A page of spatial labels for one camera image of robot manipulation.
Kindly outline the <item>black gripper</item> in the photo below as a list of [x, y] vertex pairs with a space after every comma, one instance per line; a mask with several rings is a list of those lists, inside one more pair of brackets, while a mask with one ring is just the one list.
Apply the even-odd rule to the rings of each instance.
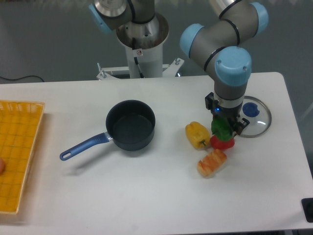
[[227, 100], [211, 92], [205, 97], [205, 106], [213, 117], [225, 118], [233, 130], [233, 137], [241, 135], [243, 130], [249, 125], [249, 120], [240, 118], [244, 96], [235, 100]]

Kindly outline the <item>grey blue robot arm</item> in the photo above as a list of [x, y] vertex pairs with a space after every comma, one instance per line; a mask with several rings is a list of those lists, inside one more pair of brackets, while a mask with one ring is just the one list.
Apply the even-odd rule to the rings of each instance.
[[[219, 21], [207, 28], [192, 24], [179, 45], [214, 81], [205, 98], [212, 113], [212, 133], [220, 140], [236, 135], [254, 137], [253, 122], [245, 108], [245, 92], [251, 75], [250, 54], [240, 43], [255, 37], [268, 25], [268, 12], [257, 2], [212, 0]], [[104, 33], [116, 32], [124, 46], [131, 78], [161, 77], [163, 43], [169, 34], [166, 19], [152, 0], [94, 0], [89, 10]]]

